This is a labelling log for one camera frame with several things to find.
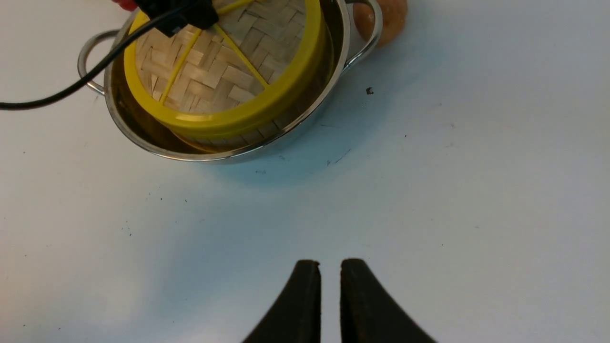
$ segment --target red object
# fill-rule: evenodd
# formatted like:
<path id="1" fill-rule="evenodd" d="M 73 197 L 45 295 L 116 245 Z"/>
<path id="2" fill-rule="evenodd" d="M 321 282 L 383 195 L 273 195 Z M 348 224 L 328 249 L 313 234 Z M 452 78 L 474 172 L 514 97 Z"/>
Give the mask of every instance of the red object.
<path id="1" fill-rule="evenodd" d="M 122 9 L 130 12 L 138 8 L 134 0 L 112 0 L 112 2 L 116 2 Z"/>

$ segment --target bamboo steamer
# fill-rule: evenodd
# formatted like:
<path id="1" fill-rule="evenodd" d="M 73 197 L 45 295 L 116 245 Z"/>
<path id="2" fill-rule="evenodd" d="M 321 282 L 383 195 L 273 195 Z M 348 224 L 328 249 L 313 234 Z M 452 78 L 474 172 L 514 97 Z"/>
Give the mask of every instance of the bamboo steamer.
<path id="1" fill-rule="evenodd" d="M 126 50 L 124 69 L 144 110 L 216 152 L 260 142 L 300 115 L 328 82 L 332 44 L 317 0 L 213 4 L 214 27 L 171 38 L 152 30 Z M 131 31 L 147 21 L 140 12 Z"/>

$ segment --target orange ball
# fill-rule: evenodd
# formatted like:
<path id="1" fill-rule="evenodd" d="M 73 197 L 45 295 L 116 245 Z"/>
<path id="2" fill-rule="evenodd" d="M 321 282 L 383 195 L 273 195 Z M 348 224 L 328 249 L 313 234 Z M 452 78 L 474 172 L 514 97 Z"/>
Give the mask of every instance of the orange ball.
<path id="1" fill-rule="evenodd" d="M 377 0 L 383 14 L 383 29 L 377 46 L 390 43 L 404 28 L 404 21 L 409 11 L 407 0 Z M 354 4 L 354 24 L 364 40 L 373 34 L 375 14 L 373 10 L 361 3 Z"/>

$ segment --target pot handle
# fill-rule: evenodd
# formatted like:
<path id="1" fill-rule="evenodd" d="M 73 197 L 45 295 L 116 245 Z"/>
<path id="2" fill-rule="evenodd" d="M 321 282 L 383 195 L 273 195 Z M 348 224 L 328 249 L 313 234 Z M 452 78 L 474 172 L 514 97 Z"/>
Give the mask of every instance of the pot handle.
<path id="1" fill-rule="evenodd" d="M 364 45 L 364 47 L 354 56 L 349 58 L 347 62 L 345 62 L 342 74 L 348 71 L 358 61 L 370 54 L 371 51 L 373 51 L 373 48 L 375 48 L 375 46 L 377 45 L 377 42 L 379 42 L 379 39 L 381 38 L 381 29 L 383 28 L 383 14 L 381 14 L 381 7 L 375 0 L 345 0 L 346 4 L 355 4 L 357 2 L 371 7 L 371 9 L 373 10 L 373 14 L 375 15 L 375 25 L 373 26 L 373 32 L 371 33 L 371 37 L 368 39 L 367 44 Z"/>
<path id="2" fill-rule="evenodd" d="M 87 74 L 87 59 L 89 58 L 89 54 L 93 48 L 95 48 L 98 44 L 103 42 L 104 40 L 113 39 L 118 35 L 118 30 L 110 30 L 106 32 L 102 32 L 100 34 L 96 34 L 91 37 L 85 45 L 81 49 L 81 53 L 78 55 L 78 63 L 76 68 L 78 69 L 78 75 L 80 77 L 85 76 Z M 95 81 L 89 81 L 87 86 L 97 93 L 104 95 L 104 86 L 100 85 Z"/>

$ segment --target yellow strap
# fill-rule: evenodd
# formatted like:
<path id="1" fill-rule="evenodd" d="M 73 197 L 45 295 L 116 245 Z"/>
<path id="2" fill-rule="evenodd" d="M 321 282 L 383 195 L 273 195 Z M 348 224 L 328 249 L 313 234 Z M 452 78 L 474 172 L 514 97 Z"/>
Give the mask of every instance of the yellow strap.
<path id="1" fill-rule="evenodd" d="M 248 67 L 248 70 L 250 70 L 250 73 L 252 73 L 252 75 L 254 75 L 254 77 L 260 82 L 260 84 L 262 84 L 263 87 L 265 87 L 265 88 L 269 87 L 269 84 L 265 81 L 265 79 L 262 77 L 262 75 L 259 74 L 259 71 L 256 70 L 256 68 L 248 60 L 246 55 L 244 55 L 243 52 L 241 50 L 239 50 L 239 46 L 237 46 L 237 44 L 235 44 L 235 42 L 229 37 L 229 35 L 225 31 L 222 30 L 220 25 L 214 24 L 214 28 L 216 29 L 216 32 L 218 32 L 218 34 L 223 36 L 224 40 L 226 40 L 227 43 L 229 43 L 229 45 L 231 46 L 233 51 L 235 51 L 235 53 L 239 56 L 239 58 L 243 61 L 243 63 L 245 63 L 246 67 Z"/>
<path id="2" fill-rule="evenodd" d="M 217 13 L 218 13 L 218 15 L 226 14 L 238 7 L 247 5 L 250 2 L 254 2 L 254 1 L 255 0 L 238 0 L 236 2 L 233 2 L 230 5 L 224 6 L 220 10 L 217 10 Z M 223 31 L 222 28 L 218 24 L 214 24 L 214 28 L 221 36 L 223 36 L 223 38 L 227 41 L 227 43 L 229 43 L 229 45 L 231 46 L 233 51 L 235 51 L 235 53 L 239 56 L 239 58 L 243 61 L 243 63 L 246 64 L 246 67 L 248 67 L 250 72 L 260 82 L 260 84 L 262 84 L 263 87 L 265 87 L 265 88 L 269 87 L 269 84 L 267 84 L 265 79 L 259 74 L 259 71 L 256 70 L 254 65 L 252 65 L 252 63 L 250 63 L 250 61 L 248 60 L 246 55 L 244 55 L 243 52 L 241 50 L 239 50 L 239 47 L 237 46 L 237 44 L 235 44 L 235 42 L 233 40 L 231 40 L 229 35 L 225 31 Z M 187 48 L 184 51 L 184 53 L 180 56 L 180 59 L 178 60 L 178 64 L 176 64 L 176 66 L 174 67 L 174 70 L 171 71 L 170 79 L 168 80 L 167 85 L 165 86 L 165 90 L 163 90 L 163 93 L 161 94 L 161 99 L 159 99 L 159 102 L 161 104 L 165 104 L 165 100 L 167 99 L 167 96 L 170 94 L 171 86 L 173 86 L 174 82 L 176 82 L 178 73 L 180 72 L 180 69 L 184 65 L 184 62 L 187 60 L 188 53 L 193 49 L 193 47 L 195 46 L 195 43 L 197 42 L 197 39 L 199 38 L 200 35 L 201 35 L 201 30 L 197 29 L 197 31 L 195 31 L 195 34 L 193 34 L 193 37 L 190 39 L 190 41 L 188 41 Z"/>
<path id="3" fill-rule="evenodd" d="M 195 31 L 195 33 L 193 34 L 193 37 L 191 37 L 191 40 L 188 41 L 186 50 L 184 51 L 182 56 L 180 56 L 180 59 L 178 60 L 178 64 L 176 64 L 176 66 L 174 67 L 174 70 L 171 72 L 171 76 L 167 82 L 167 86 L 165 86 L 165 90 L 163 91 L 163 94 L 161 94 L 161 99 L 159 100 L 159 102 L 161 104 L 165 104 L 165 100 L 167 99 L 167 96 L 170 94 L 171 86 L 174 85 L 174 81 L 176 81 L 176 77 L 178 76 L 178 73 L 180 72 L 180 68 L 182 68 L 184 62 L 187 60 L 188 53 L 193 49 L 193 46 L 197 42 L 197 39 L 199 38 L 200 35 L 201 35 L 201 30 L 197 29 L 197 31 Z"/>

